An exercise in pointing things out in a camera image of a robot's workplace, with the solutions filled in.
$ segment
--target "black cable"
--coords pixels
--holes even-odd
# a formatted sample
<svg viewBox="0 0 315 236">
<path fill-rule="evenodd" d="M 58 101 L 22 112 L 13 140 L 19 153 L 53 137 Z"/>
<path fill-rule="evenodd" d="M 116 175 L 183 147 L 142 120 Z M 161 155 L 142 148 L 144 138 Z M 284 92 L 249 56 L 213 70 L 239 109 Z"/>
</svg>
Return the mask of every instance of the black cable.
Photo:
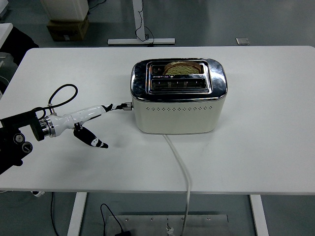
<svg viewBox="0 0 315 236">
<path fill-rule="evenodd" d="M 102 213 L 102 218 L 103 218 L 103 226 L 104 226 L 104 228 L 103 228 L 103 235 L 105 236 L 105 219 L 104 219 L 104 215 L 103 215 L 103 211 L 102 211 L 102 206 L 106 206 L 107 209 L 110 211 L 110 213 L 112 213 L 113 217 L 115 218 L 115 220 L 116 220 L 117 223 L 119 224 L 119 226 L 120 226 L 120 228 L 121 228 L 121 230 L 122 230 L 122 233 L 123 233 L 124 230 L 123 230 L 123 228 L 122 228 L 122 225 L 119 223 L 119 221 L 117 220 L 117 218 L 116 218 L 116 216 L 114 215 L 114 213 L 111 211 L 111 209 L 109 208 L 108 205 L 106 205 L 105 203 L 102 203 L 102 204 L 100 205 L 100 212 Z"/>
<path fill-rule="evenodd" d="M 51 223 L 53 224 L 53 227 L 54 227 L 55 234 L 56 234 L 57 236 L 59 236 L 59 234 L 57 233 L 57 230 L 56 230 L 56 227 L 55 227 L 55 223 L 54 223 L 54 218 L 53 218 L 53 200 L 54 200 L 54 192 L 52 192 L 52 196 L 51 196 L 50 218 L 51 218 Z"/>
<path fill-rule="evenodd" d="M 97 6 L 100 5 L 100 4 L 103 4 L 104 2 L 106 2 L 106 0 L 103 1 L 103 2 L 100 2 L 100 3 L 96 4 L 95 6 L 93 6 L 93 7 L 91 7 L 91 8 L 89 8 L 89 10 L 93 9 L 94 7 L 97 7 Z"/>
<path fill-rule="evenodd" d="M 48 106 L 48 107 L 36 107 L 36 108 L 34 108 L 33 111 L 35 111 L 35 112 L 38 112 L 38 111 L 43 111 L 43 112 L 44 112 L 44 115 L 43 115 L 41 118 L 39 118 L 39 119 L 42 119 L 42 118 L 45 117 L 45 115 L 46 115 L 46 111 L 45 111 L 45 110 L 46 110 L 46 109 L 52 109 L 52 108 L 55 108 L 55 107 L 60 107 L 60 106 L 62 106 L 62 105 L 64 105 L 64 104 L 66 104 L 66 103 L 72 101 L 72 100 L 76 97 L 76 95 L 78 94 L 78 88 L 77 88 L 76 85 L 73 85 L 73 84 L 65 84 L 65 85 L 60 86 L 60 87 L 51 95 L 51 97 L 50 97 L 49 100 L 48 100 L 48 104 L 51 104 L 51 101 L 52 101 L 52 99 L 54 98 L 54 96 L 55 96 L 61 89 L 63 89 L 64 87 L 74 87 L 74 89 L 75 89 L 74 95 L 73 95 L 71 98 L 69 98 L 67 101 L 62 102 L 62 103 L 57 104 L 57 105 Z"/>
<path fill-rule="evenodd" d="M 139 12 L 139 16 L 140 16 L 140 18 L 141 18 L 141 22 L 140 22 L 140 27 L 136 29 L 136 31 L 134 32 L 134 34 L 136 35 L 136 37 L 137 37 L 141 42 L 144 42 L 144 41 L 149 40 L 149 35 L 148 35 L 148 34 L 145 34 L 145 35 L 144 35 L 144 37 L 145 37 L 144 40 L 140 39 L 140 38 L 138 37 L 138 35 L 137 35 L 137 31 L 142 27 L 142 22 L 143 22 L 143 19 L 142 19 L 142 16 L 141 16 L 141 12 L 143 12 L 143 0 L 142 0 L 142 9 L 141 9 L 141 11 L 138 11 L 138 12 Z M 153 45 L 153 43 L 154 43 L 154 35 L 153 35 L 153 34 L 152 34 L 152 37 L 153 37 L 153 41 L 152 41 L 152 43 L 150 43 L 150 44 Z"/>
</svg>

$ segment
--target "power adapter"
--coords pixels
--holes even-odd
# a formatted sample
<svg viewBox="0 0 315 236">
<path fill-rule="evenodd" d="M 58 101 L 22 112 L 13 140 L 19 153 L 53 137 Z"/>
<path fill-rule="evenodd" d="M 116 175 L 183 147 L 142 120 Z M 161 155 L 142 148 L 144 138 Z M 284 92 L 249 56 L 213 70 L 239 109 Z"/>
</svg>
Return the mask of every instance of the power adapter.
<svg viewBox="0 0 315 236">
<path fill-rule="evenodd" d="M 115 236 L 131 236 L 130 231 L 121 232 L 119 234 L 116 234 Z"/>
</svg>

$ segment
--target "power cord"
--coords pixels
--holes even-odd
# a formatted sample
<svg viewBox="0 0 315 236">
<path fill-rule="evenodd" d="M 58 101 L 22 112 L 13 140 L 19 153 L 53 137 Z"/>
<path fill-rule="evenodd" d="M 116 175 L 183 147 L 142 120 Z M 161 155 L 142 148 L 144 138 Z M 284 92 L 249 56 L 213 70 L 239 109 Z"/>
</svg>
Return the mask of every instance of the power cord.
<svg viewBox="0 0 315 236">
<path fill-rule="evenodd" d="M 141 22 L 140 22 L 140 27 L 137 28 L 134 33 L 135 33 L 136 37 L 137 37 L 141 42 L 144 42 L 144 41 L 149 40 L 149 35 L 148 35 L 148 34 L 145 34 L 145 35 L 144 35 L 144 36 L 145 36 L 145 39 L 144 39 L 144 40 L 140 39 L 140 38 L 138 37 L 138 35 L 137 35 L 137 31 L 142 27 L 142 22 L 143 22 L 143 19 L 142 19 L 142 16 L 141 16 L 141 12 L 143 12 L 143 0 L 142 0 L 142 9 L 141 9 L 141 11 L 138 11 L 138 12 L 139 12 L 139 16 L 140 16 L 140 18 L 141 18 Z M 152 34 L 151 30 L 150 30 L 148 27 L 144 26 L 144 28 L 147 28 L 148 31 L 150 31 L 150 33 Z M 153 43 L 154 43 L 154 35 L 153 35 L 153 34 L 152 34 L 152 37 L 153 37 L 153 41 L 152 41 L 152 43 L 150 43 L 151 46 L 153 46 Z"/>
<path fill-rule="evenodd" d="M 56 226 L 55 226 L 55 222 L 54 222 L 54 218 L 53 218 L 53 200 L 54 200 L 54 193 L 55 192 L 52 192 L 52 196 L 51 196 L 51 203 L 50 203 L 50 218 L 51 218 L 51 223 L 53 225 L 53 228 L 54 228 L 54 231 L 55 231 L 55 234 L 57 236 L 59 236 L 57 230 L 56 230 Z"/>
<path fill-rule="evenodd" d="M 190 191 L 191 191 L 191 179 L 188 173 L 188 170 L 183 162 L 183 160 L 181 159 L 180 155 L 178 154 L 176 148 L 174 147 L 173 143 L 171 142 L 171 140 L 168 138 L 167 135 L 163 134 L 163 137 L 166 139 L 168 145 L 170 146 L 170 148 L 172 149 L 174 156 L 176 157 L 176 160 L 178 161 L 183 174 L 185 176 L 185 180 L 187 183 L 187 197 L 186 197 L 186 210 L 185 210 L 185 216 L 184 216 L 184 222 L 183 222 L 183 228 L 182 228 L 182 232 L 181 232 L 181 236 L 184 236 L 184 231 L 185 231 L 185 227 L 186 227 L 186 220 L 187 220 L 187 216 L 188 216 L 188 210 L 189 210 L 189 200 L 190 200 Z"/>
<path fill-rule="evenodd" d="M 124 231 L 122 228 L 122 225 L 120 224 L 120 222 L 118 221 L 118 219 L 116 218 L 116 216 L 114 215 L 114 213 L 112 212 L 112 210 L 109 208 L 109 206 L 105 203 L 102 203 L 100 205 L 100 212 L 102 214 L 102 218 L 103 218 L 103 236 L 105 236 L 105 219 L 104 219 L 104 215 L 103 215 L 103 211 L 102 211 L 102 206 L 106 206 L 107 209 L 110 211 L 110 213 L 112 214 L 112 216 L 115 218 L 115 220 L 117 221 L 117 223 L 120 226 L 121 229 L 121 233 L 116 234 L 115 236 L 131 236 L 130 231 Z"/>
<path fill-rule="evenodd" d="M 76 97 L 76 95 L 78 94 L 78 88 L 77 88 L 77 86 L 76 86 L 76 85 L 73 85 L 73 84 L 65 84 L 65 85 L 60 86 L 58 89 L 56 89 L 56 91 L 55 91 L 55 92 L 51 95 L 51 97 L 49 98 L 48 104 L 51 104 L 51 101 L 52 101 L 52 99 L 54 98 L 54 96 L 55 96 L 61 89 L 65 88 L 65 87 L 74 87 L 74 89 L 75 89 L 74 95 L 73 95 L 70 99 L 68 99 L 67 101 L 62 102 L 62 103 L 57 104 L 57 105 L 54 105 L 54 106 L 36 107 L 36 108 L 34 108 L 33 111 L 35 111 L 35 112 L 38 112 L 38 111 L 43 111 L 43 112 L 44 112 L 44 114 L 42 115 L 42 117 L 39 118 L 39 119 L 43 119 L 43 118 L 46 116 L 46 109 L 53 109 L 53 108 L 55 108 L 55 107 L 60 107 L 60 106 L 62 106 L 62 105 L 64 105 L 64 104 L 66 104 L 66 103 L 72 101 L 72 100 Z"/>
<path fill-rule="evenodd" d="M 102 1 L 102 2 L 100 2 L 100 3 L 98 3 L 98 4 L 96 4 L 96 5 L 95 5 L 95 6 L 93 6 L 93 7 L 90 7 L 90 8 L 89 8 L 89 10 L 91 10 L 91 9 L 93 9 L 93 8 L 95 8 L 95 7 L 97 7 L 98 5 L 103 4 L 104 2 L 106 2 L 106 0 L 104 0 L 104 1 Z"/>
</svg>

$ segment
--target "toaster ventilation hole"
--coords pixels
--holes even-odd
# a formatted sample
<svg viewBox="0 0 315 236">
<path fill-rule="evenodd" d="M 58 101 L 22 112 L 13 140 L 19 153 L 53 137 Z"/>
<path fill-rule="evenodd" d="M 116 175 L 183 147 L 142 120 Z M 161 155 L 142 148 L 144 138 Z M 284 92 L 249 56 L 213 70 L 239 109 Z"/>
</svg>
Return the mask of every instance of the toaster ventilation hole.
<svg viewBox="0 0 315 236">
<path fill-rule="evenodd" d="M 206 107 L 147 107 L 146 108 L 147 111 L 162 111 L 162 112 L 165 112 L 165 111 L 200 111 L 200 110 L 211 110 L 212 109 L 212 106 L 206 106 Z"/>
</svg>

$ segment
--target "table leg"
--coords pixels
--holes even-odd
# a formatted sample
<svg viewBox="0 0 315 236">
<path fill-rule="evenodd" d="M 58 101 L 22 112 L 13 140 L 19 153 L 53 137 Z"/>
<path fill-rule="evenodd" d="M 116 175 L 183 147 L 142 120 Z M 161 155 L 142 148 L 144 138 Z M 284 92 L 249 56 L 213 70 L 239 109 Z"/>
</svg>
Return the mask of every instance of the table leg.
<svg viewBox="0 0 315 236">
<path fill-rule="evenodd" d="M 149 38 L 145 40 L 144 33 L 144 18 L 142 9 L 142 0 L 132 0 L 133 4 L 133 14 L 135 21 L 135 29 L 137 30 L 137 36 L 139 38 L 133 39 L 109 39 L 107 41 L 108 45 L 132 45 L 132 44 L 175 44 L 175 38 Z"/>
<path fill-rule="evenodd" d="M 250 195 L 257 236 L 268 236 L 267 223 L 260 195 Z"/>
<path fill-rule="evenodd" d="M 77 193 L 77 195 L 75 196 L 70 225 L 67 234 L 68 236 L 79 236 L 80 234 L 81 222 L 87 194 L 88 193 L 80 192 Z"/>
</svg>

